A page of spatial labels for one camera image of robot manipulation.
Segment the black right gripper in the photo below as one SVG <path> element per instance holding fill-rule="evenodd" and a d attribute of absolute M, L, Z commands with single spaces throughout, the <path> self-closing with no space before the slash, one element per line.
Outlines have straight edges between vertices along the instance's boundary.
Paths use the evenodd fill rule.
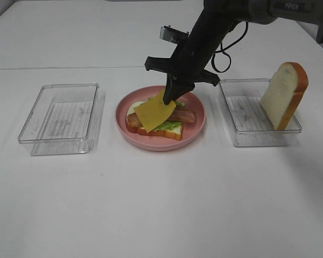
<path fill-rule="evenodd" d="M 198 21 L 186 40 L 176 44 L 169 58 L 147 57 L 146 70 L 169 74 L 166 77 L 163 102 L 168 105 L 182 95 L 192 91 L 197 82 L 216 86 L 219 77 L 205 70 L 214 47 L 219 44 L 220 24 L 213 21 Z"/>

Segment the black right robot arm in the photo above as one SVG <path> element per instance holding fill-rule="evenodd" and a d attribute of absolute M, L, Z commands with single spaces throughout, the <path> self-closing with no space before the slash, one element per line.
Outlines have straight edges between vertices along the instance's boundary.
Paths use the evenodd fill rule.
<path fill-rule="evenodd" d="M 318 1 L 204 1 L 190 33 L 169 26 L 160 38 L 176 44 L 170 58 L 148 57 L 146 70 L 167 75 L 164 104 L 194 89 L 198 82 L 217 85 L 219 77 L 205 70 L 224 37 L 240 22 L 270 24 L 285 18 L 318 26 L 315 40 L 323 44 L 323 0 Z"/>

